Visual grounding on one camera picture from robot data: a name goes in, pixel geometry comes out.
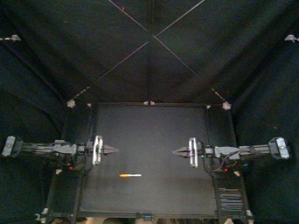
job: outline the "metal rod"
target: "metal rod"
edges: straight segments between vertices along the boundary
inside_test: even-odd
[[[148,105],[151,105],[150,101],[152,98],[151,93],[151,86],[152,86],[152,35],[154,35],[154,0],[148,0],[148,6],[147,6],[147,40],[148,40],[148,46],[147,46],[147,101]]]
[[[164,42],[156,37],[154,36],[154,38],[156,39],[156,41],[162,44],[162,46],[168,50],[168,52],[172,54],[172,56],[184,64],[184,66],[190,69],[190,71],[198,76],[199,74],[192,70],[192,68],[187,65],[187,63],[183,61],[183,59],[175,54],[175,52],[171,50],[171,48],[164,44]],[[210,86],[211,91],[214,92],[214,94],[226,102],[227,100],[222,97],[222,95],[219,94],[219,92],[216,92],[216,90]]]
[[[170,47],[164,44],[164,42],[156,37],[154,36],[154,38],[156,39],[156,41],[162,44],[162,46],[168,50],[168,52],[172,54],[172,56],[186,65],[186,67],[190,69],[190,71],[196,75],[198,73],[192,70],[192,68],[186,64],[186,62],[182,60],[182,58],[175,54],[175,52],[170,49]]]
[[[183,13],[183,15],[155,35],[156,37],[163,34],[168,28],[176,24],[204,2],[206,0],[202,0],[199,3],[196,3],[187,12]]]
[[[131,52],[122,60],[120,62],[71,98],[72,100],[79,98],[83,93],[87,92],[88,89],[91,89],[95,84],[136,54],[136,52],[148,44],[148,41],[144,42],[134,52]]]
[[[92,105],[108,105],[108,106],[139,106],[139,107],[148,107],[144,105],[143,102],[103,102],[103,101],[90,101]],[[208,104],[208,103],[166,103],[166,102],[156,102],[152,107],[182,107],[182,108],[202,108],[202,107],[222,107],[222,104]]]
[[[112,0],[108,0],[116,7],[118,7],[118,9],[135,21],[135,23],[147,31],[147,29],[142,26],[142,24],[132,18],[132,16],[130,16],[128,14],[127,14],[127,12],[126,12],[126,10],[124,9],[122,9],[119,6],[118,6],[118,4],[112,1]]]

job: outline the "black mat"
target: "black mat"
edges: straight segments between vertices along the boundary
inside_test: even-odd
[[[190,159],[175,156],[172,151],[187,146],[190,137],[206,144],[234,143],[224,110],[211,108],[204,116],[204,108],[98,106],[90,115],[87,107],[71,112],[64,138],[86,141],[92,121],[94,134],[102,135],[104,144],[120,152],[103,157],[88,173],[80,212],[110,216],[215,216],[212,179],[202,161],[192,169]],[[143,176],[120,178],[122,173]]]

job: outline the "small white object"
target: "small white object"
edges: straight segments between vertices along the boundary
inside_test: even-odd
[[[222,104],[222,107],[226,109],[226,110],[230,110],[231,109],[231,104],[224,101],[223,104]]]
[[[67,105],[70,108],[74,108],[76,106],[76,102],[71,99],[67,101]]]
[[[247,210],[247,216],[254,216],[250,210]]]
[[[226,222],[224,222],[224,224],[234,224],[232,219],[227,219]]]
[[[38,216],[36,220],[40,221],[42,220],[42,216],[38,213],[35,215]]]
[[[284,38],[284,41],[291,40],[292,42],[299,41],[299,38],[295,37],[294,34],[287,35],[287,37]]]
[[[234,171],[234,173],[238,177],[240,176],[239,171]]]
[[[62,169],[58,169],[55,173],[59,175],[62,173]]]
[[[42,211],[42,214],[47,214],[48,212],[50,212],[50,208],[46,207],[46,208],[43,209],[43,211]]]
[[[155,105],[154,101],[144,101],[144,105]]]

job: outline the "black fabric wall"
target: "black fabric wall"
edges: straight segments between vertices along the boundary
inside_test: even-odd
[[[0,36],[9,37],[15,33],[1,11],[0,20]],[[38,143],[60,138],[64,110],[26,42],[0,42],[0,149],[8,136]],[[43,210],[50,176],[40,159],[1,159],[0,223],[32,223],[34,214]]]
[[[235,101],[240,145],[284,137],[291,161],[256,161],[247,175],[247,195],[259,223],[299,221],[299,45],[283,42],[271,52]]]

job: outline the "black fabric enclosure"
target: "black fabric enclosure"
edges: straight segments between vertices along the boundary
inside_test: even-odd
[[[8,136],[71,137],[82,119],[71,115],[88,103],[228,101],[238,144],[284,137],[292,150],[246,174],[256,223],[298,223],[299,41],[284,41],[299,36],[298,11],[296,0],[0,0],[1,149]],[[21,41],[3,40],[15,34]],[[31,223],[51,174],[39,159],[1,159],[0,223]]]

